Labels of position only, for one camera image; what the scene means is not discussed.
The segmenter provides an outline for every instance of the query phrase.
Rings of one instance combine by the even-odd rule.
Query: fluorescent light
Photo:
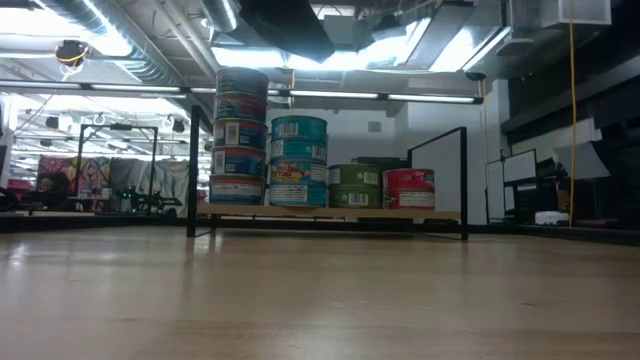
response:
[[[478,63],[483,57],[487,56],[489,51],[496,47],[507,35],[511,33],[511,27],[505,27],[496,37],[491,40],[485,47],[483,47],[478,53],[476,53],[471,60],[469,60],[463,67],[462,70],[469,71],[475,64]]]
[[[389,95],[389,100],[459,103],[459,104],[471,104],[475,101],[474,98],[470,98],[470,97],[435,96],[435,95]]]
[[[248,68],[283,67],[284,58],[280,50],[275,49],[225,49],[212,47],[211,50],[222,66],[240,66]]]
[[[135,92],[180,92],[179,87],[173,86],[146,86],[146,85],[106,85],[96,84],[91,86],[95,90],[113,90],[113,91],[135,91]]]
[[[191,88],[191,92],[195,94],[215,94],[217,91],[214,88]]]
[[[440,56],[431,65],[429,71],[455,72],[458,71],[473,56],[473,36],[471,32],[462,28],[449,44],[442,50]]]
[[[350,98],[350,99],[377,99],[378,94],[374,93],[350,93],[336,91],[306,91],[291,90],[291,96],[299,97],[328,97],[328,98]]]
[[[411,56],[411,54],[413,53],[413,50],[415,50],[416,46],[418,46],[420,39],[422,39],[422,36],[424,35],[425,31],[427,31],[427,28],[429,27],[430,23],[431,23],[431,18],[426,18],[426,19],[422,19],[422,21],[420,21],[417,24],[417,26],[412,27],[411,30],[409,30],[409,26],[415,23],[409,24],[407,26],[407,34],[410,34],[410,35],[408,35],[409,38],[407,39],[407,42],[404,48],[402,49],[400,54],[396,56],[396,63],[395,63],[396,66],[405,64],[407,60],[409,60],[409,56]]]
[[[20,81],[20,80],[0,80],[0,86],[19,87],[31,89],[80,89],[79,84],[66,82],[42,82],[42,81]]]

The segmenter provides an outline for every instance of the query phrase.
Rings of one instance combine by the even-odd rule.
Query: metal rack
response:
[[[218,227],[259,228],[290,230],[329,231],[387,231],[412,233],[459,233],[462,240],[468,240],[468,195],[467,195],[467,128],[459,127],[433,139],[425,141],[407,151],[411,160],[415,150],[445,137],[460,136],[460,212],[388,209],[337,209],[337,208],[284,208],[253,205],[209,205],[198,206],[198,146],[200,122],[206,121],[206,114],[199,106],[191,109],[191,142],[189,147],[189,192],[187,199],[187,237],[196,234],[198,216],[209,217],[211,231]],[[367,219],[366,222],[348,222],[347,219]],[[431,223],[414,224],[413,219],[428,219]],[[459,220],[458,224],[442,224],[447,220]]]

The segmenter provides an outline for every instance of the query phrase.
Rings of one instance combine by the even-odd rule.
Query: wooden shelf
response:
[[[388,219],[460,219],[460,212],[431,210],[389,210],[389,209],[336,209],[279,207],[259,205],[198,205],[198,214],[247,215],[247,216],[302,216],[326,218],[388,218]]]

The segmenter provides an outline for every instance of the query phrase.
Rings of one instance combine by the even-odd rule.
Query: green can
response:
[[[379,209],[380,189],[373,186],[339,185],[329,188],[329,207]]]
[[[329,167],[329,187],[380,187],[380,169],[374,165],[347,164]]]

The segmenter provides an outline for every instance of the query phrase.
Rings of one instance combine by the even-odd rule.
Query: stacked cans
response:
[[[217,73],[210,200],[261,205],[266,177],[269,78],[253,69]]]
[[[327,206],[327,122],[285,116],[271,122],[273,206]]]
[[[360,164],[329,167],[329,206],[380,208],[380,168]]]

